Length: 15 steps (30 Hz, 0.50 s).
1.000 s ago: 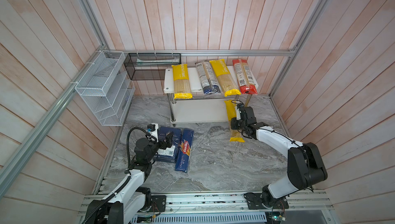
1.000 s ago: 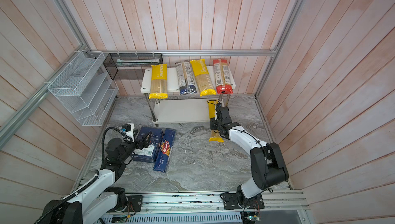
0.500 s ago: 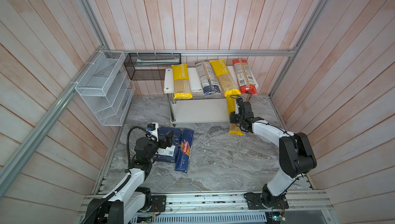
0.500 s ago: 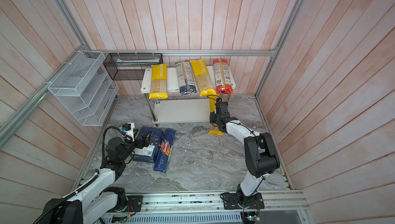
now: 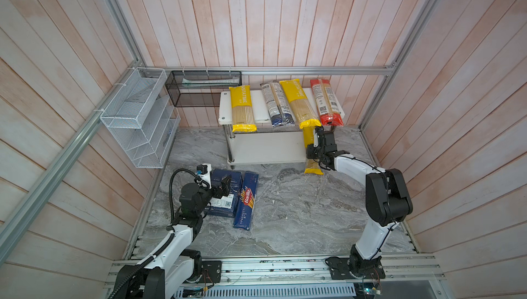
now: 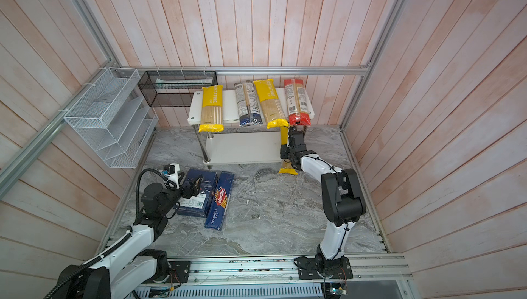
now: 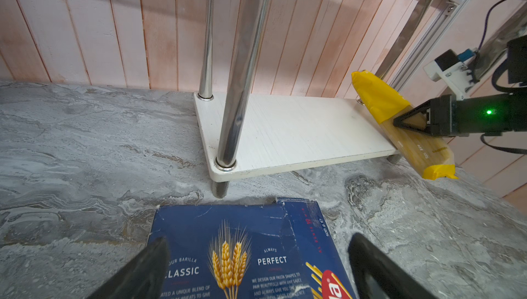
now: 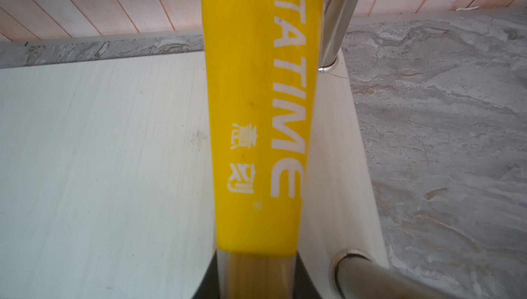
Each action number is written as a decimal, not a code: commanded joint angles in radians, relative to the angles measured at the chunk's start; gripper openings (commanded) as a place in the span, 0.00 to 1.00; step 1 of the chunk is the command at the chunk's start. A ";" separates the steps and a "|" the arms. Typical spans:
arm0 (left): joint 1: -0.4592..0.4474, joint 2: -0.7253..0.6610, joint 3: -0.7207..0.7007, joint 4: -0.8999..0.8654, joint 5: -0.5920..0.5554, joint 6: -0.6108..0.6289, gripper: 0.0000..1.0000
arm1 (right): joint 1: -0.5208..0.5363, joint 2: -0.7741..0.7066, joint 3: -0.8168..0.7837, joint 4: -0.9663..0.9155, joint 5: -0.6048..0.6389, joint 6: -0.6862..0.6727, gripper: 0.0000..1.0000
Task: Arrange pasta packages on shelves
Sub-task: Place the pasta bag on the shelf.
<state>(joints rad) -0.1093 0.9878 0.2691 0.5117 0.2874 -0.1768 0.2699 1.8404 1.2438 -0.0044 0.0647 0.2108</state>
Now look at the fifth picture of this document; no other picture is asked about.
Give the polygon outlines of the blue spaghetti bag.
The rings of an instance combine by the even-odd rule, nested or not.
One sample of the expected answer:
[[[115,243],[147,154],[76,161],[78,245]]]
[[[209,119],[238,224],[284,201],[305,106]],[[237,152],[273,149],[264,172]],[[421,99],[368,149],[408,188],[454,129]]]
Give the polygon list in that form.
[[[243,186],[239,194],[239,203],[233,227],[238,229],[250,230],[253,210],[257,194],[259,175],[247,171],[244,174]]]

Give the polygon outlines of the red spaghetti package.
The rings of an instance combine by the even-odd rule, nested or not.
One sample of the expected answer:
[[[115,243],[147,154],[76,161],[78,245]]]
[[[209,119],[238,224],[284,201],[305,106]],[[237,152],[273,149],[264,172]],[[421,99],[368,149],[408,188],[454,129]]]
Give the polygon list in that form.
[[[338,100],[327,79],[311,79],[310,86],[322,125],[343,126]]]

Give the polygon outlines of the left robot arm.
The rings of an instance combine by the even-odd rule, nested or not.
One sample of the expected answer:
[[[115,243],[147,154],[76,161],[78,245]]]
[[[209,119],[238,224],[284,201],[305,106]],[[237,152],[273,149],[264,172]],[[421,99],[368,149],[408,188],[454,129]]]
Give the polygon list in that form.
[[[184,185],[174,207],[174,178],[189,174],[193,181]],[[160,244],[134,265],[125,265],[117,274],[109,298],[173,298],[184,283],[205,282],[201,253],[188,247],[198,236],[206,208],[212,200],[231,194],[232,176],[226,175],[215,186],[211,182],[211,165],[199,164],[196,171],[179,168],[169,181],[170,224]]]

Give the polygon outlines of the brown blue spaghetti package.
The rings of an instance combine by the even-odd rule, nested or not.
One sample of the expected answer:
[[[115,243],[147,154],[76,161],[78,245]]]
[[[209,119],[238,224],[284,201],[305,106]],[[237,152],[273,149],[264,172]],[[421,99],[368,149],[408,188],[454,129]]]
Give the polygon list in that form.
[[[263,83],[261,90],[271,125],[273,127],[295,125],[292,110],[280,83],[276,81]]]

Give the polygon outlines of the yellow pasta package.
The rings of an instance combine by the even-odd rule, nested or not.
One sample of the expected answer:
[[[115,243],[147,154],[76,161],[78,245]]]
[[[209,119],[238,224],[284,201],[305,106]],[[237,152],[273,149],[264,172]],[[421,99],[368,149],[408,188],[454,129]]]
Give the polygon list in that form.
[[[305,149],[314,144],[314,127],[303,128],[303,141]],[[305,163],[305,174],[323,175],[318,163],[313,159],[307,159]]]
[[[320,127],[321,122],[315,115],[314,110],[307,99],[307,95],[301,87],[300,81],[298,79],[291,79],[281,80],[279,83],[284,91],[295,119],[299,122],[299,127],[301,129],[304,129],[305,127]]]
[[[253,133],[257,131],[250,86],[231,87],[231,111],[233,132]]]

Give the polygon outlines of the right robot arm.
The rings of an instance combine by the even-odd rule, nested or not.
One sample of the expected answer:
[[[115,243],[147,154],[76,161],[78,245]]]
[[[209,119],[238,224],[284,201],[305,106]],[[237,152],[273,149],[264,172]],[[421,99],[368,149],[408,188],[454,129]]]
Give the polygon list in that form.
[[[413,212],[413,203],[403,174],[365,162],[337,148],[333,131],[323,127],[306,128],[307,159],[321,169],[347,175],[365,187],[365,207],[369,220],[349,258],[325,259],[333,280],[385,278],[382,248],[392,231]]]

